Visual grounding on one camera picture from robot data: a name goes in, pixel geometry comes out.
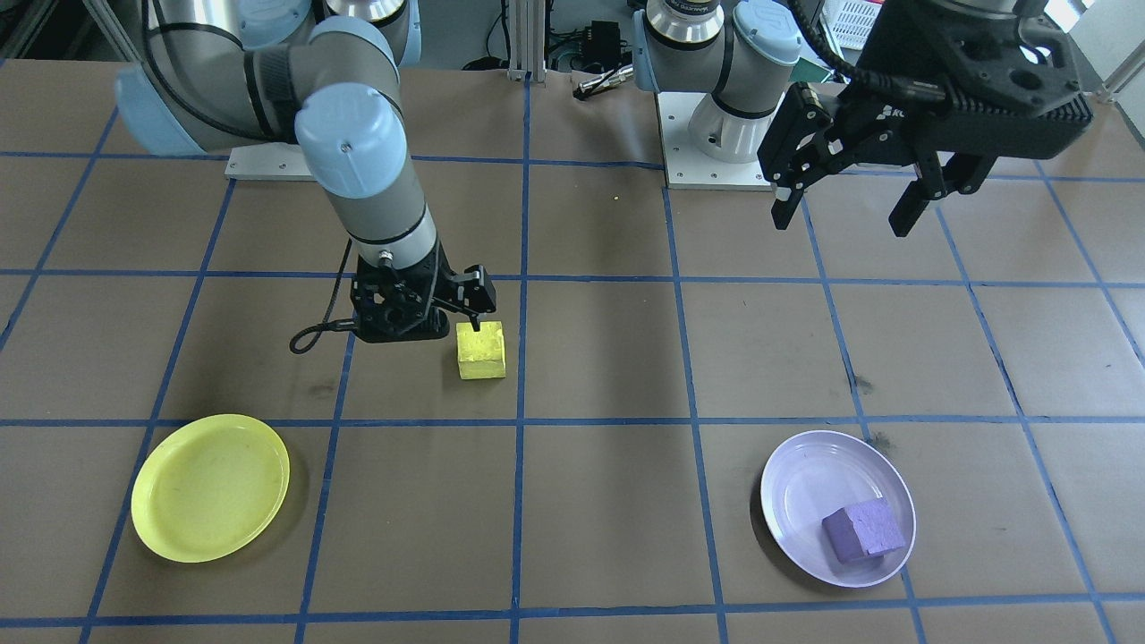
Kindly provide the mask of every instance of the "yellow block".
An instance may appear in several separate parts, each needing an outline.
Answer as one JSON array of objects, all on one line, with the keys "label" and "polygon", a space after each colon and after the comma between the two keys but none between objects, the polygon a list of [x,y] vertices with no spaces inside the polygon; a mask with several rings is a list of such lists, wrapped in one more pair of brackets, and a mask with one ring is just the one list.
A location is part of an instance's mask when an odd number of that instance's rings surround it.
[{"label": "yellow block", "polygon": [[474,331],[468,322],[457,325],[457,367],[463,380],[505,377],[505,331],[500,322],[482,322]]}]

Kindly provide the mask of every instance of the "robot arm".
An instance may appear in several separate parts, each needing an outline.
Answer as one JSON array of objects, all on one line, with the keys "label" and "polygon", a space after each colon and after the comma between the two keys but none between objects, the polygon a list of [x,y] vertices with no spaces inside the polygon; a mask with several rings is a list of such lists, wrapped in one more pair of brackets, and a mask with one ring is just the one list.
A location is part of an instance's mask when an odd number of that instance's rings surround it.
[{"label": "robot arm", "polygon": [[[727,163],[758,158],[780,229],[829,174],[914,165],[890,215],[902,237],[931,202],[976,193],[998,157],[1051,158],[1092,121],[1047,2],[885,0],[851,65],[814,32],[804,0],[742,0],[731,29],[718,0],[649,0],[633,64],[641,89],[709,93],[688,124],[693,143]],[[851,78],[842,94],[804,83],[783,93],[800,38]],[[953,156],[942,165],[939,152]]]},{"label": "robot arm", "polygon": [[[914,165],[917,180],[890,215],[905,237],[931,202],[978,191],[998,157],[1047,159],[1068,147],[1093,115],[1047,1],[886,0],[852,66],[790,0],[816,53],[852,83],[838,97],[788,89],[758,157],[777,187],[775,226],[787,228],[804,190],[828,174]],[[939,152],[953,156],[942,165]]]},{"label": "robot arm", "polygon": [[[449,266],[406,147],[397,60],[378,28],[333,16],[303,44],[244,49],[235,5],[144,0],[148,69],[125,69],[116,84],[132,134],[164,155],[298,143],[357,250],[353,331],[366,341],[441,338],[443,311],[477,328],[496,291],[482,266],[463,275]],[[416,14],[394,5],[397,17]],[[397,31],[403,55],[416,52],[396,22],[382,30]]]},{"label": "robot arm", "polygon": [[740,2],[727,24],[718,0],[649,0],[633,23],[637,85],[704,92],[688,120],[692,142],[725,163],[755,160],[799,60],[788,10],[768,0]]}]

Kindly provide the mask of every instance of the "metal bracket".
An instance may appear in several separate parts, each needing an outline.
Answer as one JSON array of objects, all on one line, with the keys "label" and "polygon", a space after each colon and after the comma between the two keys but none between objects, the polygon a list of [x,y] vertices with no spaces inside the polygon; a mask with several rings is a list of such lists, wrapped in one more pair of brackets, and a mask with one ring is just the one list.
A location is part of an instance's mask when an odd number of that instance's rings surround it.
[{"label": "metal bracket", "polygon": [[235,148],[224,174],[237,181],[314,181],[302,149],[290,143]]},{"label": "metal bracket", "polygon": [[704,94],[690,92],[662,92],[656,95],[668,187],[685,190],[772,190],[758,160],[724,163],[709,157],[692,143],[688,119],[703,97]]},{"label": "metal bracket", "polygon": [[508,77],[545,81],[545,2],[508,0]]}]

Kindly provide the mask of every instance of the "cable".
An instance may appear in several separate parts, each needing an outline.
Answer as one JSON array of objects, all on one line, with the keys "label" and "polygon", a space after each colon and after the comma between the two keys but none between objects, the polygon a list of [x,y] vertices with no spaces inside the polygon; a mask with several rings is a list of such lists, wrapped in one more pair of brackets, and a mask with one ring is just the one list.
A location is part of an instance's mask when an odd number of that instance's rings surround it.
[{"label": "cable", "polygon": [[513,49],[508,45],[508,0],[502,0],[502,31],[505,33],[505,60],[513,58]]},{"label": "cable", "polygon": [[[334,277],[334,290],[330,293],[330,304],[326,305],[326,313],[322,316],[322,322],[302,329],[290,339],[290,352],[294,355],[302,355],[314,348],[314,345],[318,344],[318,338],[321,338],[322,333],[325,331],[350,331],[356,325],[356,322],[353,319],[334,320],[333,322],[330,321],[330,314],[334,312],[334,304],[338,301],[338,288],[342,283],[342,273],[346,272],[346,261],[350,257],[352,245],[353,242],[350,239],[346,239],[346,250],[342,251],[342,261],[338,265],[338,276]],[[306,346],[299,347],[298,341],[310,333],[314,333],[314,338],[311,338]]]},{"label": "cable", "polygon": [[890,99],[891,102],[921,102],[941,103],[946,101],[946,91],[932,83],[915,80],[913,78],[891,76],[889,73],[859,69],[831,50],[819,32],[811,24],[807,11],[803,7],[803,0],[788,0],[791,16],[799,25],[799,31],[807,39],[811,48],[823,60],[824,63],[836,71],[851,78],[851,81],[863,87],[876,95]]},{"label": "cable", "polygon": [[[171,99],[175,101],[175,103],[177,103],[179,107],[183,108],[183,110],[185,110],[187,113],[202,120],[203,123],[210,125],[211,127],[214,127],[215,129],[230,134],[231,136],[252,139],[254,141],[277,141],[277,139],[269,138],[261,133],[255,134],[252,132],[244,132],[242,129],[220,123],[199,111],[195,105],[191,105],[185,99],[183,99],[182,96],[179,95],[177,92],[175,92],[175,88],[171,86],[171,83],[167,81],[167,78],[163,74],[161,71],[159,71],[159,65],[155,62],[155,52],[151,49],[151,38],[148,33],[148,23],[151,22],[150,21],[151,0],[142,0],[141,3],[142,7],[140,8],[140,14],[142,24],[141,29],[143,31],[143,55],[147,60],[148,66],[151,69],[151,73],[155,76],[156,80],[159,81],[159,85],[163,86],[163,89],[171,96]],[[161,10],[158,7],[156,7],[156,11],[161,13]],[[157,22],[161,25],[163,16],[159,16]],[[169,49],[167,50],[167,58],[171,60]]]}]

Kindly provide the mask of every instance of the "plastic plate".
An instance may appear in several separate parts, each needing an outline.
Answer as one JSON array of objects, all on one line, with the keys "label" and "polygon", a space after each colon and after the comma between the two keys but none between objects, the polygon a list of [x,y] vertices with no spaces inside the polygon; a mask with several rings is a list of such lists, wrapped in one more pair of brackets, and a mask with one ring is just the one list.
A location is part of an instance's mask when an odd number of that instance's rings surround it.
[{"label": "plastic plate", "polygon": [[[915,548],[915,505],[902,477],[866,442],[827,430],[783,441],[760,481],[767,527],[780,548],[812,576],[866,588],[894,576]],[[907,547],[874,559],[840,564],[822,520],[844,505],[886,497]]]},{"label": "plastic plate", "polygon": [[156,555],[210,561],[270,524],[289,481],[286,446],[266,423],[208,416],[179,429],[148,456],[132,488],[132,521]]}]

